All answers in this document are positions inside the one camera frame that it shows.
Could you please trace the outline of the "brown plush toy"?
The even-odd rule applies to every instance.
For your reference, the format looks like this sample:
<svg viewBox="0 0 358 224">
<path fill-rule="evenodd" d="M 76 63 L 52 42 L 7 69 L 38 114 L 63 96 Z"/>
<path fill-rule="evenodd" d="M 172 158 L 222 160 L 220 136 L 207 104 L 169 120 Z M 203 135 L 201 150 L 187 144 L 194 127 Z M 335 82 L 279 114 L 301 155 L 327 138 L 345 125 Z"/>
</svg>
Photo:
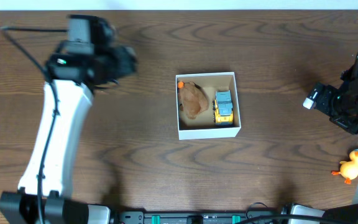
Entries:
<svg viewBox="0 0 358 224">
<path fill-rule="evenodd" d="M 188 119 L 196 119 L 198 115 L 208 109 L 207 97 L 194 82 L 179 81 L 177 88 L 180 110 L 186 114 Z"/>
</svg>

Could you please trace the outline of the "grey yellow toy truck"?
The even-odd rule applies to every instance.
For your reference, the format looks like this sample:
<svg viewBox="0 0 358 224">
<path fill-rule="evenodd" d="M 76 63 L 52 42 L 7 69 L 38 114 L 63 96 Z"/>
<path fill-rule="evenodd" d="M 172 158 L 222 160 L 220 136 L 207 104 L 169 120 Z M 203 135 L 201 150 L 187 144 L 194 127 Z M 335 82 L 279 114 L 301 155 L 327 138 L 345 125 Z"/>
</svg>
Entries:
<svg viewBox="0 0 358 224">
<path fill-rule="evenodd" d="M 212 102 L 212 109 L 214 111 L 215 125 L 227 126 L 233 124 L 233 103 L 229 90 L 216 92 L 215 99 Z"/>
</svg>

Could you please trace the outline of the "orange rubber duck toy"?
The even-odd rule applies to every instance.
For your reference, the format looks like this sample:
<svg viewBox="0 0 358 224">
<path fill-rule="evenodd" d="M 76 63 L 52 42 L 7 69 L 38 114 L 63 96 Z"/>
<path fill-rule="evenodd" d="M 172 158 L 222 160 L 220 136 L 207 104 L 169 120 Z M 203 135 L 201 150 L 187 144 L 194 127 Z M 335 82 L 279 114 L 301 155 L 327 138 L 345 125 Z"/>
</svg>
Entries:
<svg viewBox="0 0 358 224">
<path fill-rule="evenodd" d="M 349 154 L 350 161 L 341 161 L 339 170 L 332 170 L 332 175 L 341 175 L 344 177 L 345 184 L 350 185 L 352 180 L 358 177 L 358 149 Z"/>
</svg>

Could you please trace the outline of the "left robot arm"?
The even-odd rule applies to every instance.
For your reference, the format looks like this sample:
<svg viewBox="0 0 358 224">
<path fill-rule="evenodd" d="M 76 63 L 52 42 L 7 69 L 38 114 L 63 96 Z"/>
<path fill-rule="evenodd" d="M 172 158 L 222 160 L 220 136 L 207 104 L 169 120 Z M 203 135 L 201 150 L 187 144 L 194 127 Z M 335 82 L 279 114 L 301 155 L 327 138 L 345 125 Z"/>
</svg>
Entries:
<svg viewBox="0 0 358 224">
<path fill-rule="evenodd" d="M 115 45 L 101 17 L 71 15 L 66 40 L 38 68 L 44 106 L 34 150 L 16 192 L 3 192 L 0 212 L 9 223 L 114 223 L 105 205 L 74 201 L 73 169 L 94 92 L 136 71 L 132 48 Z"/>
</svg>

